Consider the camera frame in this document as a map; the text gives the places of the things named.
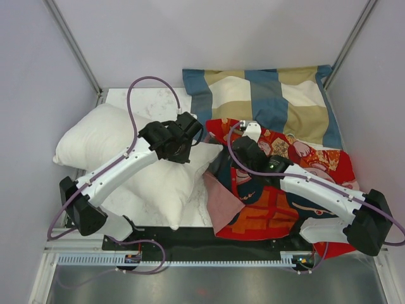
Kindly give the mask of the white pillow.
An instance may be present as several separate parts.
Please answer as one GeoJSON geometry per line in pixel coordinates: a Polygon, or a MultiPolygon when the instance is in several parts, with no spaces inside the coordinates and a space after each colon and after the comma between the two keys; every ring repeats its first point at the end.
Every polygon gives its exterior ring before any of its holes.
{"type": "MultiPolygon", "coordinates": [[[[93,171],[122,152],[133,137],[128,112],[102,104],[64,134],[56,147],[53,162],[93,171]]],[[[192,147],[189,163],[159,160],[137,172],[122,186],[157,208],[162,222],[177,230],[195,183],[201,181],[203,173],[222,149],[221,145],[201,142],[192,147]]]]}

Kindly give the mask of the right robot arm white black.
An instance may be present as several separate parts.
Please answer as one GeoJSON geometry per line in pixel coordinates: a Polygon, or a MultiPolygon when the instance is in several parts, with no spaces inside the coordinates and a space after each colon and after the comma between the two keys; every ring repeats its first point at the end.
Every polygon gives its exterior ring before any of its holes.
{"type": "Polygon", "coordinates": [[[237,167],[264,186],[297,196],[332,213],[331,218],[303,217],[289,234],[291,246],[303,250],[311,243],[345,243],[375,257],[392,227],[392,214],[383,193],[348,189],[303,169],[279,155],[267,156],[247,136],[228,142],[237,167]]]}

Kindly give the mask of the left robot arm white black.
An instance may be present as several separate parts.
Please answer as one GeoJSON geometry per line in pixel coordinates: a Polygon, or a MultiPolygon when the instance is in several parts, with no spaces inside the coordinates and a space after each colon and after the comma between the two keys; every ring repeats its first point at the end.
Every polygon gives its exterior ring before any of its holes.
{"type": "Polygon", "coordinates": [[[132,222],[101,205],[118,186],[158,160],[188,163],[195,146],[193,138],[201,137],[203,129],[196,118],[184,112],[174,121],[154,121],[136,130],[130,146],[109,162],[77,180],[65,177],[59,183],[63,211],[82,236],[110,234],[123,249],[133,249],[139,236],[132,222]]]}

